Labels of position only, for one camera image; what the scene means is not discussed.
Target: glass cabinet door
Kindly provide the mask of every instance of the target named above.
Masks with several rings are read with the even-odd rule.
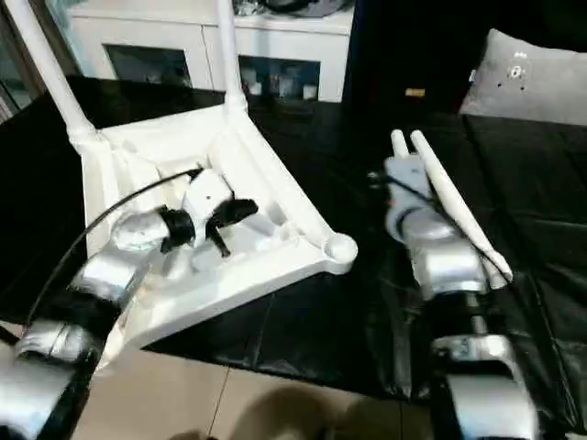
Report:
[[[183,50],[114,44],[104,47],[119,80],[192,87]]]
[[[285,101],[318,98],[320,62],[238,56],[245,93]]]
[[[31,102],[30,94],[8,50],[0,40],[0,112],[11,116]]]

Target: white cabinet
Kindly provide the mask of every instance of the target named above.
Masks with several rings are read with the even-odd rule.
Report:
[[[68,10],[98,78],[224,90],[215,0],[89,0]],[[324,18],[237,16],[252,94],[339,102],[353,10]]]

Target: cabinet door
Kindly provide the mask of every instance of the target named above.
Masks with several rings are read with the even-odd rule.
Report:
[[[7,120],[31,102],[25,82],[4,44],[0,40],[0,122]]]
[[[72,25],[98,78],[212,89],[199,25],[94,17]]]
[[[349,37],[254,28],[236,32],[241,80],[252,94],[341,101]],[[214,88],[225,90],[218,28],[204,26],[204,39]]]

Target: white pole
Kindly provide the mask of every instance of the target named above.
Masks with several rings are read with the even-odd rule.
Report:
[[[393,156],[396,158],[407,158],[410,155],[410,150],[407,149],[402,130],[392,131],[392,147]]]
[[[444,209],[462,227],[464,233],[467,234],[471,241],[487,254],[500,271],[505,274],[508,281],[510,281],[513,275],[507,261],[505,261],[505,258],[500,253],[493,249],[492,244],[483,233],[469,206],[463,200],[459,190],[457,190],[457,187],[450,179],[422,132],[416,130],[412,132],[410,138],[426,166],[426,174],[432,182]],[[499,270],[491,262],[484,261],[483,263],[490,275],[492,287],[497,289],[504,286],[506,280],[501,276]]]
[[[70,138],[93,134],[95,128],[75,99],[28,0],[5,1],[28,52],[65,121]]]
[[[242,92],[240,68],[238,66],[235,13],[232,0],[216,0],[218,10],[218,33],[222,46],[224,83],[227,88],[225,107],[228,110],[247,111],[247,99]]]

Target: white plastic frame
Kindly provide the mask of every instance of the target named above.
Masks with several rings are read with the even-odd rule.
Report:
[[[249,119],[231,0],[217,0],[225,103],[102,130],[75,100],[28,2],[6,0],[6,5],[82,157],[86,223],[126,194],[198,164],[214,168],[238,198],[251,198],[260,208],[221,231],[231,258],[221,259],[207,246],[183,247],[161,258],[108,337],[101,367],[130,347],[143,347],[319,271],[350,270],[358,252],[354,240],[328,226]],[[186,186],[187,181],[177,181],[145,193],[128,209],[178,207]],[[115,221],[112,215],[88,237],[90,254],[106,242]]]

